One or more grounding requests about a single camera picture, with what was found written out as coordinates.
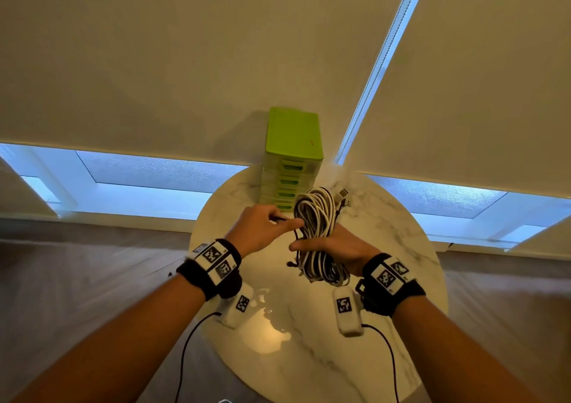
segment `green lid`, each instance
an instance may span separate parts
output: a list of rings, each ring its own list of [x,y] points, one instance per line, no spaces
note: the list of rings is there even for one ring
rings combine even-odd
[[[285,107],[269,109],[266,152],[321,161],[323,148],[317,113]]]

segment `cable connector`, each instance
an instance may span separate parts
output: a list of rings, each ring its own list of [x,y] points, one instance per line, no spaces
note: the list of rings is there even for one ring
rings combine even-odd
[[[337,194],[335,194],[335,197],[333,197],[333,201],[334,201],[335,205],[339,205],[339,203],[341,203],[341,201],[343,201],[343,199],[347,195],[349,195],[349,191],[346,190],[345,188],[343,188]]]

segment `coiled cable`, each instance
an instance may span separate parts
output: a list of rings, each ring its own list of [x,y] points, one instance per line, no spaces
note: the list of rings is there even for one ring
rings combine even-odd
[[[299,229],[304,238],[326,237],[333,232],[339,212],[346,203],[347,192],[342,190],[342,193],[338,204],[325,188],[312,188],[306,194],[297,195],[294,217],[305,222],[305,226]],[[288,265],[296,266],[310,282],[326,281],[338,287],[348,284],[351,277],[344,265],[323,251],[302,254],[297,251],[295,263],[290,262]]]

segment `black cable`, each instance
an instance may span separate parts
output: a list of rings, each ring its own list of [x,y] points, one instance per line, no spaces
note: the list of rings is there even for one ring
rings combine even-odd
[[[189,337],[186,339],[186,343],[184,343],[184,348],[182,348],[182,356],[181,356],[181,378],[179,379],[179,387],[176,390],[176,397],[175,397],[175,403],[178,402],[178,396],[181,393],[181,386],[182,386],[182,368],[184,366],[184,352],[186,352],[186,346],[189,345],[189,341],[190,341],[190,337],[192,337],[192,334],[194,334],[194,332],[196,331],[196,328],[200,326],[200,324],[202,322],[204,322],[206,319],[208,319],[210,316],[212,315],[222,315],[222,313],[219,312],[214,312],[214,313],[210,313],[209,315],[205,316],[203,319],[200,320],[200,322],[198,322],[196,324],[195,327],[192,328],[192,331],[190,331]]]
[[[384,338],[384,340],[387,342],[387,346],[389,346],[389,350],[390,350],[390,357],[392,358],[392,362],[393,362],[393,379],[395,381],[395,397],[396,397],[396,403],[400,403],[399,401],[399,393],[396,391],[396,365],[395,365],[395,354],[392,351],[392,348],[390,347],[390,343],[387,340],[387,338],[385,337],[385,334],[383,334],[381,331],[379,331],[377,328],[373,327],[372,325],[367,325],[367,324],[362,324],[362,327],[370,327],[371,329],[374,329],[376,332],[378,332],[379,334],[381,334],[381,337]]]

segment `round table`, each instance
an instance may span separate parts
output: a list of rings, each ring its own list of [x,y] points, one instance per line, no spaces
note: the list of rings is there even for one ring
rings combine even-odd
[[[257,203],[261,167],[247,168],[226,181],[198,216],[190,249],[223,237],[246,206]],[[448,311],[444,273],[430,241],[410,213],[381,186],[362,174],[331,165],[321,168],[316,185],[335,194],[349,193],[349,207],[338,221],[380,250],[399,257],[416,272],[428,298]],[[240,266],[245,282],[255,290],[251,311],[236,330],[214,320],[202,325],[224,363],[248,386],[275,403],[393,402],[392,363],[387,344],[371,329],[361,337],[339,334],[332,299],[333,287],[311,284],[286,262],[295,240],[287,233]],[[358,278],[351,277],[354,288]],[[215,310],[218,297],[199,315]],[[363,323],[383,332],[395,353],[400,400],[421,381],[392,322],[366,311]]]

